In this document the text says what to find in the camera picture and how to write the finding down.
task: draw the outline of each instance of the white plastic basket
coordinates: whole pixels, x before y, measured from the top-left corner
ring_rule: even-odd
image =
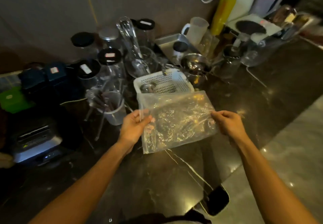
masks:
[[[133,81],[136,92],[141,93],[140,86],[151,82],[156,84],[155,92],[158,94],[194,92],[193,85],[187,80],[184,73],[177,69],[167,69],[166,73],[166,76],[162,72],[156,72],[136,78]]]

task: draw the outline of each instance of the baking tray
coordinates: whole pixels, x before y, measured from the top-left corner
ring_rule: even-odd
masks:
[[[177,41],[184,42],[188,45],[188,52],[187,52],[188,54],[189,53],[200,54],[200,51],[198,51],[197,48],[194,47],[183,34],[173,34],[173,35],[161,37],[156,39],[155,43],[159,46],[159,48],[164,53],[164,55],[168,58],[168,60],[172,62],[173,44]]]

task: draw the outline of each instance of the clear plastic bag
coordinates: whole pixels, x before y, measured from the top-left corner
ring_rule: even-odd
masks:
[[[216,133],[205,91],[171,94],[138,94],[140,119],[153,119],[142,134],[143,153],[154,153],[202,140]]]

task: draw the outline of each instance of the person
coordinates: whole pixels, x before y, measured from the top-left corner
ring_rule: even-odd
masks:
[[[249,139],[240,116],[229,111],[213,111],[211,115],[220,131],[235,142],[265,223],[318,223]],[[118,141],[82,178],[49,203],[29,224],[85,223],[120,162],[131,152],[151,119],[152,117],[149,116],[140,121],[139,110],[127,115]]]

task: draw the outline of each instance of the white handle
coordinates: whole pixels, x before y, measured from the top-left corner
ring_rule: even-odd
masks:
[[[187,28],[189,28],[191,26],[191,24],[190,23],[187,23],[184,27],[183,27],[183,29],[182,29],[182,34],[184,34],[184,32],[186,31],[186,29]]]

